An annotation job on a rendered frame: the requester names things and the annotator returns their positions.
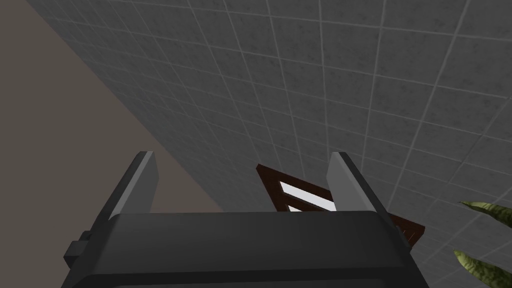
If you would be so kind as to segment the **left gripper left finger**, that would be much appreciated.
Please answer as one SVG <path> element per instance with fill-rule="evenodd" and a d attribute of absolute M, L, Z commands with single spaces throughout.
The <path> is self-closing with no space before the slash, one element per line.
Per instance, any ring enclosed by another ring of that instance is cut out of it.
<path fill-rule="evenodd" d="M 97 231 L 118 214 L 149 213 L 158 182 L 159 172 L 155 153 L 138 152 L 100 210 L 92 224 L 92 231 Z"/>

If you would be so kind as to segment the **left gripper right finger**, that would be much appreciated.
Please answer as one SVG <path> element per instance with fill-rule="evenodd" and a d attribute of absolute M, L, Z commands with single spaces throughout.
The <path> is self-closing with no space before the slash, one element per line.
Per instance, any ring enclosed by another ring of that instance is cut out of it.
<path fill-rule="evenodd" d="M 403 240 L 401 227 L 345 152 L 332 152 L 326 173 L 336 214 L 351 236 Z"/>

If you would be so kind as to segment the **brown framed window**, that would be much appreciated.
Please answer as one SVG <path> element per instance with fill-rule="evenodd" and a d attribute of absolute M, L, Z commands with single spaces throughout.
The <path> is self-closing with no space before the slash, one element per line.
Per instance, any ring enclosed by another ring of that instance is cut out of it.
<path fill-rule="evenodd" d="M 331 192 L 323 187 L 261 164 L 256 166 L 256 171 L 278 212 L 323 212 L 336 210 Z M 411 247 L 425 233 L 426 228 L 421 224 L 391 213 L 389 213 L 389 218 L 395 226 L 399 227 Z"/>

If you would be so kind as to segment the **green leafy plant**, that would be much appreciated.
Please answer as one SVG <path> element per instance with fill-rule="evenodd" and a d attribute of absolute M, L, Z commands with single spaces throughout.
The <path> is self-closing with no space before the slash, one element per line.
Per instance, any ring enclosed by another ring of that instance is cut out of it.
<path fill-rule="evenodd" d="M 512 208 L 504 206 L 510 201 L 487 203 L 481 201 L 460 201 L 468 209 L 475 211 L 475 219 L 461 230 L 462 240 L 480 246 L 486 251 L 470 251 L 469 248 L 456 246 L 453 251 L 456 260 L 473 277 L 489 288 L 512 288 L 512 252 L 510 260 L 493 262 L 486 259 L 493 253 L 502 251 L 512 244 Z"/>

